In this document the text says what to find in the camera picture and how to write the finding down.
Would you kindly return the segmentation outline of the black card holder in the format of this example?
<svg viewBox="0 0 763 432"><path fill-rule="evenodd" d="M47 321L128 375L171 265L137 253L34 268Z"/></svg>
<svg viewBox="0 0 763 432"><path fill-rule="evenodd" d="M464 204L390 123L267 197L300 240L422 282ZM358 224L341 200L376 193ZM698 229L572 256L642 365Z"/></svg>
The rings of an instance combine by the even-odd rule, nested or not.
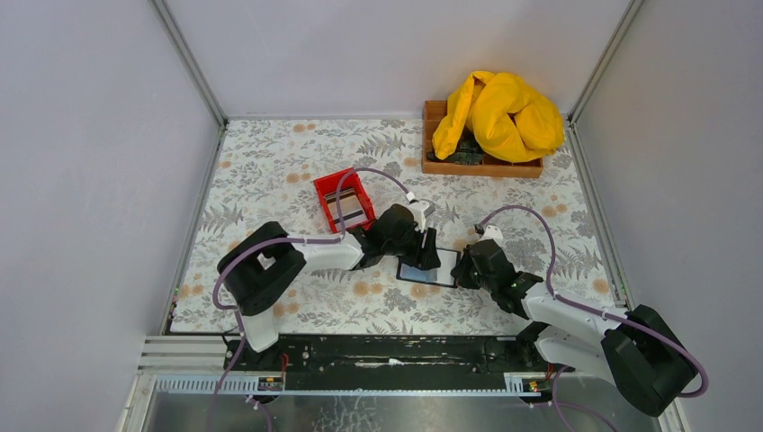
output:
<svg viewBox="0 0 763 432"><path fill-rule="evenodd" d="M462 253L457 250L445 248L438 248L436 251L440 260L439 267L430 270L421 270L414 266L399 262L396 279L417 284L456 288L457 282L451 275L451 272L460 261Z"/></svg>

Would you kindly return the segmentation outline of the red plastic bin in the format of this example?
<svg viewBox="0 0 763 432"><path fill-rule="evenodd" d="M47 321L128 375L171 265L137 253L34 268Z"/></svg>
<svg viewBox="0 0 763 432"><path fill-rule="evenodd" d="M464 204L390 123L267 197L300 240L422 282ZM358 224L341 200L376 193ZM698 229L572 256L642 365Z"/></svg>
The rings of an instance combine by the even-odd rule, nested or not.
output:
<svg viewBox="0 0 763 432"><path fill-rule="evenodd" d="M372 201L359 175L351 174L351 171L351 168L347 168L313 181L320 206L327 218L329 229L333 233L340 231L337 207L341 208L347 229L369 228L376 221Z"/></svg>

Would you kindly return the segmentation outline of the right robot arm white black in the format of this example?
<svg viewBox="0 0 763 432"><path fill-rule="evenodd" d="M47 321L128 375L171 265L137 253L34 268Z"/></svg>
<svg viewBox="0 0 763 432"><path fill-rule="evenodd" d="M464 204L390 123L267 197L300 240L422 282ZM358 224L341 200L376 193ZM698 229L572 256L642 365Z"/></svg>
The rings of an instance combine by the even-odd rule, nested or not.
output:
<svg viewBox="0 0 763 432"><path fill-rule="evenodd" d="M597 309L551 294L542 277L517 271L492 239L464 249L451 275L458 287L482 289L502 311L527 320L516 338L528 355L611 383L651 417L661 415L699 374L654 309Z"/></svg>

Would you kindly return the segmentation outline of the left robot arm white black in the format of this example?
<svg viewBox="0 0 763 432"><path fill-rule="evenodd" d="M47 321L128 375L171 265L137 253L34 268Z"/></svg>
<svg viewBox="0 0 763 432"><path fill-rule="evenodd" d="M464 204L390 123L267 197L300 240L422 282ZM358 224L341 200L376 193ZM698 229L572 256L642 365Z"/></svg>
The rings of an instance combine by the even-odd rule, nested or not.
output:
<svg viewBox="0 0 763 432"><path fill-rule="evenodd" d="M269 221L219 261L215 286L233 296L248 347L263 352L279 339L274 304L301 274L363 270L384 257L425 271L439 267L436 230L426 222L434 210L427 201L394 204L367 228L311 238L291 237Z"/></svg>

